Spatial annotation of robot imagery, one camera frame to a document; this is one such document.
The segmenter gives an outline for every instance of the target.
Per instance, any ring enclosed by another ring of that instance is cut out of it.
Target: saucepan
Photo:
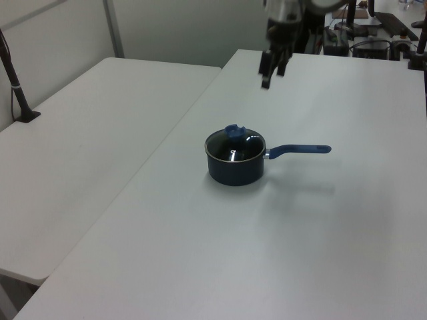
[[[212,133],[205,142],[209,174],[224,185],[248,185],[264,172],[264,159],[284,153],[329,153],[329,145],[281,145],[266,148],[266,141],[256,131],[228,125]]]

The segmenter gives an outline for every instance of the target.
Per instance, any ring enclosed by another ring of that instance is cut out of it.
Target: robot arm
[[[268,13],[267,39],[270,49],[262,53],[260,70],[262,87],[268,89],[273,72],[284,76],[286,65],[302,30],[304,10],[321,15],[331,12],[348,0],[264,0]]]

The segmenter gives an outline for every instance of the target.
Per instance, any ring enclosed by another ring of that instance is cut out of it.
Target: table
[[[424,318],[422,73],[294,55],[266,91],[260,57],[232,57],[16,320]],[[332,152],[220,185],[203,143],[230,123]]]
[[[42,282],[219,73],[105,59],[0,134],[0,274]]]
[[[409,28],[413,33],[415,33],[418,37],[421,34],[421,29],[415,29],[411,27],[411,23],[415,21],[424,20],[426,15],[426,11],[424,9],[424,5],[417,1],[414,1],[408,8],[408,10],[401,10],[397,0],[375,0],[375,12],[386,12],[392,13],[395,15],[407,28]],[[332,14],[328,13],[325,15],[325,26],[330,25],[331,29],[334,28],[334,25],[340,22],[341,19],[335,19],[332,22]],[[380,22],[375,17],[368,16],[367,19],[354,19],[354,23],[360,25],[379,25]],[[383,37],[385,39],[390,38],[389,34],[385,32],[383,29],[379,30],[379,37]]]

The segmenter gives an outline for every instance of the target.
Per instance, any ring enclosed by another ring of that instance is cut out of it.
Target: white wall
[[[237,49],[263,50],[261,0],[113,0],[125,57],[223,67]]]
[[[30,108],[114,56],[102,0],[67,0],[3,33]],[[12,123],[10,90],[0,64],[0,131]]]

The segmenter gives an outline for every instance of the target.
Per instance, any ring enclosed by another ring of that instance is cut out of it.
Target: pot handle
[[[265,158],[275,159],[284,153],[329,153],[331,150],[329,145],[280,145],[267,149]]]

